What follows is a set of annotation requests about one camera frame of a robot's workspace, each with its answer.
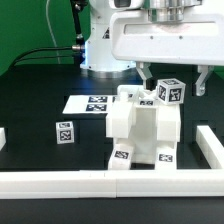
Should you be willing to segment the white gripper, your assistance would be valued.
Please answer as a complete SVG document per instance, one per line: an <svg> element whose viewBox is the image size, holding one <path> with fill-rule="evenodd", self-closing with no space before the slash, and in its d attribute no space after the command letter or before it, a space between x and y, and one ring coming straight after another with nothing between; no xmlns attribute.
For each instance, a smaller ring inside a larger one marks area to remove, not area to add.
<svg viewBox="0 0 224 224"><path fill-rule="evenodd" d="M150 22L143 10L119 12L111 18L110 35L114 57L136 61L147 90L154 88L149 62L199 65L197 96L205 94L213 66L224 65L223 8L190 8L184 20L175 24Z"/></svg>

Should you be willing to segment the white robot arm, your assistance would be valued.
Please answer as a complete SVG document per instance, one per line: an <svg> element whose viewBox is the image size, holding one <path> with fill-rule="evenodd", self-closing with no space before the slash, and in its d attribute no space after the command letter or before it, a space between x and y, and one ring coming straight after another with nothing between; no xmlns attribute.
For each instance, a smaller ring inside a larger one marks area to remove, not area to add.
<svg viewBox="0 0 224 224"><path fill-rule="evenodd" d="M89 0L91 34L78 48L81 67L116 74L132 66L150 78L151 63L198 67L195 94L224 66L224 0Z"/></svg>

